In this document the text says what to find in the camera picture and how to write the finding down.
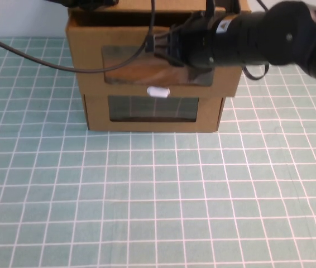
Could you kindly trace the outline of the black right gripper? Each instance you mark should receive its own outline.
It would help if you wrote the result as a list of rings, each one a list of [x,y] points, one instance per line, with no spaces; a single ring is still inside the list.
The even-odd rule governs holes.
[[[216,13],[194,12],[185,22],[169,27],[154,29],[154,42],[167,42],[168,55],[154,53],[154,57],[164,60],[174,67],[193,69],[213,69],[213,25]]]

